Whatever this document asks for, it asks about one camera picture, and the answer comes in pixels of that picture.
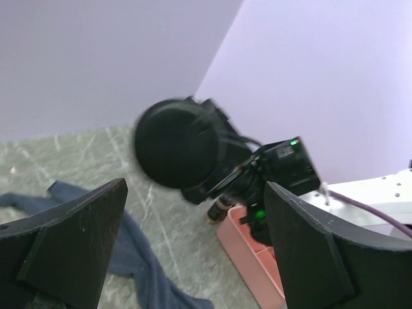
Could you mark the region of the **pink compartment tray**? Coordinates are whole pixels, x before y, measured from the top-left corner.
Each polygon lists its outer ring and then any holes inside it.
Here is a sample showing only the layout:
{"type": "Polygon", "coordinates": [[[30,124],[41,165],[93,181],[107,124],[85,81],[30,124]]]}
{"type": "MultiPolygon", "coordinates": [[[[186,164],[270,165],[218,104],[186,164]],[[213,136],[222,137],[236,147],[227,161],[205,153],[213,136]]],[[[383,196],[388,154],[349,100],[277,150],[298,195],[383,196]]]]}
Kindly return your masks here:
{"type": "Polygon", "coordinates": [[[216,234],[222,247],[261,308],[282,308],[285,295],[274,249],[252,239],[247,225],[240,223],[246,208],[228,210],[216,234]]]}

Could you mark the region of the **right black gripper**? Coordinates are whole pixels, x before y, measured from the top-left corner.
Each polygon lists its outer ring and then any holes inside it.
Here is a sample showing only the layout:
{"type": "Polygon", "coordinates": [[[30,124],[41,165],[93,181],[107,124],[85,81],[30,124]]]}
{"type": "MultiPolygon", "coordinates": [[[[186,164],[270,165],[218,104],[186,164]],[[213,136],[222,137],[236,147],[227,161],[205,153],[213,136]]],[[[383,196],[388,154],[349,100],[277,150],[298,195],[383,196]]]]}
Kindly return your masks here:
{"type": "Polygon", "coordinates": [[[133,134],[133,152],[145,175],[158,185],[178,189],[197,205],[226,194],[246,208],[241,224],[252,238],[271,242],[264,204],[267,182],[301,196],[321,181],[303,140],[295,137],[258,144],[239,135],[212,100],[166,99],[145,110],[133,134]]]}

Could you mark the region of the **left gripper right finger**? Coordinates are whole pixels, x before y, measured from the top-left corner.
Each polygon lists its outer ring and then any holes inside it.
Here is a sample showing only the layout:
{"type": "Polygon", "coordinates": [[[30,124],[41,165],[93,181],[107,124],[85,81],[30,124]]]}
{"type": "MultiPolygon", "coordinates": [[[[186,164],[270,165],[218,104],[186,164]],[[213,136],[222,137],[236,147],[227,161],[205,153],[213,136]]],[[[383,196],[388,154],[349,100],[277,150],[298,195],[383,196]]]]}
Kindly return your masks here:
{"type": "Polygon", "coordinates": [[[265,186],[288,308],[411,308],[411,242],[347,222],[265,186]]]}

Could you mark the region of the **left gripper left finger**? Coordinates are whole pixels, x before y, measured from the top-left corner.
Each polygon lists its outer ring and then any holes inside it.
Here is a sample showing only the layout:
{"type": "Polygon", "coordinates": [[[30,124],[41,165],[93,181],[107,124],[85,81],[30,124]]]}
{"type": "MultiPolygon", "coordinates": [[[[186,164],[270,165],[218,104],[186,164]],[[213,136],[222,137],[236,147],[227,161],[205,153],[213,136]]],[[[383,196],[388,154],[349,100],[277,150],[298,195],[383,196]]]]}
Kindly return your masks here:
{"type": "Polygon", "coordinates": [[[96,308],[126,199],[126,181],[117,178],[2,224],[1,308],[24,308],[37,292],[69,308],[96,308]]]}

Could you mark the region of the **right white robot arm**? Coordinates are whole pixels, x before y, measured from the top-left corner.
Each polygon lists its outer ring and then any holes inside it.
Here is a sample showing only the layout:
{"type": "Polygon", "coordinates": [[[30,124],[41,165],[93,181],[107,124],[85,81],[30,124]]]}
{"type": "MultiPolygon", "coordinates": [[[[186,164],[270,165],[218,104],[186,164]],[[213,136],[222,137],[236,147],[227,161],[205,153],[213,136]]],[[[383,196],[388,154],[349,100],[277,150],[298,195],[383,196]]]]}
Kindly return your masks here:
{"type": "Polygon", "coordinates": [[[270,144],[242,136],[212,100],[170,98],[153,104],[136,123],[133,154],[158,185],[179,190],[195,205],[212,199],[211,221],[242,206],[238,223],[266,246],[272,243],[264,200],[268,182],[352,223],[384,221],[404,229],[411,217],[410,169],[327,185],[300,136],[270,144]]]}

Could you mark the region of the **dark blue cloth towel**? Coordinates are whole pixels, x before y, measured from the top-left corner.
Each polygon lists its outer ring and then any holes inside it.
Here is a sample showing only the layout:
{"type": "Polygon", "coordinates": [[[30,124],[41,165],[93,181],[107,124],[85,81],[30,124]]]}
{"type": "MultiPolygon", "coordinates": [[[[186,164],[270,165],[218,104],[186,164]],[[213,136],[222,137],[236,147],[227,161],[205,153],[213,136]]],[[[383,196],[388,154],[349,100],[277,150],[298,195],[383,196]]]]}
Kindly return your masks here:
{"type": "MultiPolygon", "coordinates": [[[[48,192],[47,198],[4,193],[1,195],[1,205],[33,215],[89,193],[87,189],[62,181],[54,182],[48,192]]],[[[166,276],[145,234],[128,212],[123,214],[108,272],[135,280],[136,295],[141,308],[214,307],[209,300],[186,294],[166,276]]]]}

